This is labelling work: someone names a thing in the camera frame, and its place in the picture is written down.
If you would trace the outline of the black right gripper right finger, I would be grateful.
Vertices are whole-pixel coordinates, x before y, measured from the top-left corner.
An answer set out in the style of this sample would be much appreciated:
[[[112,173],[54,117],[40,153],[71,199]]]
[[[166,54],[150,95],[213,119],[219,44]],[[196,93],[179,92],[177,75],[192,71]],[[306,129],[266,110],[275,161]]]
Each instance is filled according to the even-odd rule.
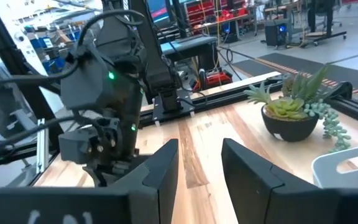
[[[358,189],[321,189],[229,138],[221,157],[239,223],[358,224]]]

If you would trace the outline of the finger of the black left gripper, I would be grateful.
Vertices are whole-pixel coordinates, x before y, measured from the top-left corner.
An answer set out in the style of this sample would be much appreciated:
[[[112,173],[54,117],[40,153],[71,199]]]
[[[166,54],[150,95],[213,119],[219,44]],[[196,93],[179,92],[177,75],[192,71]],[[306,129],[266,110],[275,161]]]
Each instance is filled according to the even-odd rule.
[[[149,154],[134,155],[130,159],[124,161],[116,161],[117,179],[123,178],[125,175],[134,170],[141,163],[145,162],[150,157]]]
[[[83,170],[92,178],[95,187],[108,187],[117,181],[117,176],[98,166],[86,165]]]

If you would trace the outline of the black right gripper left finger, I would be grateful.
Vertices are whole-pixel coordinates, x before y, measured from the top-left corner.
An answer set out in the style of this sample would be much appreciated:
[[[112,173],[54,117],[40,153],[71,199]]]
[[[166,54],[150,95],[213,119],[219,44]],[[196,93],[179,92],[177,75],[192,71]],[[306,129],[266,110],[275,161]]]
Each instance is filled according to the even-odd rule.
[[[0,188],[0,224],[170,223],[178,182],[178,140],[109,187]]]

